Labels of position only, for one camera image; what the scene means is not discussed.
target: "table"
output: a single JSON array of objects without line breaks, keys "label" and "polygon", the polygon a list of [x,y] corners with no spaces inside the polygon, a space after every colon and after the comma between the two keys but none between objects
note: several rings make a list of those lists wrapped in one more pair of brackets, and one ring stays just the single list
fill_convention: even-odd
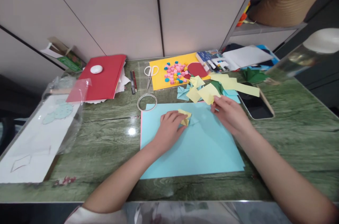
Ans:
[{"label": "table", "polygon": [[[113,100],[86,104],[75,144],[70,153],[59,157],[49,181],[0,184],[0,202],[82,202],[131,158],[140,149],[138,98],[152,93],[158,103],[185,102],[176,99],[176,87],[146,89],[143,70],[149,61],[126,63],[126,72],[134,70],[136,74],[135,95],[128,84],[125,92]],[[229,75],[244,81],[238,72]],[[276,118],[252,120],[255,128],[315,187],[332,201],[339,201],[339,119],[296,79],[279,86],[261,83],[259,87]],[[238,148],[246,165],[244,172],[140,180],[128,200],[273,200],[244,151]],[[76,181],[55,185],[65,176],[76,177]]]}]

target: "cylindrical container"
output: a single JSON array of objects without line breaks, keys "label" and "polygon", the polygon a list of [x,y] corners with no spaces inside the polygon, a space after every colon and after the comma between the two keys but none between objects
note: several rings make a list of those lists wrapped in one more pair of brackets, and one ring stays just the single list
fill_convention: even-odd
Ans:
[{"label": "cylindrical container", "polygon": [[269,76],[265,82],[270,85],[279,85],[337,51],[339,51],[339,29],[318,30],[269,69],[265,73]]}]

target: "hand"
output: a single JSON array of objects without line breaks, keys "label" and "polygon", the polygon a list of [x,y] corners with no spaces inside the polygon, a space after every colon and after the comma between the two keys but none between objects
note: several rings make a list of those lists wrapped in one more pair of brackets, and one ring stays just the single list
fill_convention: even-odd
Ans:
[{"label": "hand", "polygon": [[214,96],[211,111],[235,137],[256,131],[241,106],[226,96]]},{"label": "hand", "polygon": [[187,115],[181,114],[178,111],[169,111],[161,116],[160,127],[152,141],[161,154],[171,149],[178,141],[186,129],[186,126],[182,126],[179,129],[178,126],[186,117]]}]

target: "red pen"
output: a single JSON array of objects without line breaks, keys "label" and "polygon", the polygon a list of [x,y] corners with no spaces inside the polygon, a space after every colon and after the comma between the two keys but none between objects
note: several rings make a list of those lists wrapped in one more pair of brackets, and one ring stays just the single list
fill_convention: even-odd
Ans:
[{"label": "red pen", "polygon": [[135,78],[135,73],[134,73],[133,70],[132,70],[132,72],[133,72],[133,81],[134,81],[135,92],[137,92],[138,91],[138,89],[137,89],[137,80]]}]

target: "white sleeve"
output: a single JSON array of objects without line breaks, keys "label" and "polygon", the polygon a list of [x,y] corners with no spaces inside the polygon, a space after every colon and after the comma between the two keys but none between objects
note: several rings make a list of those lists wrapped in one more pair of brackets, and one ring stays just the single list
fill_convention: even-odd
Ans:
[{"label": "white sleeve", "polygon": [[78,207],[65,221],[65,224],[127,224],[126,214],[123,210],[114,213],[94,213],[85,208]]}]

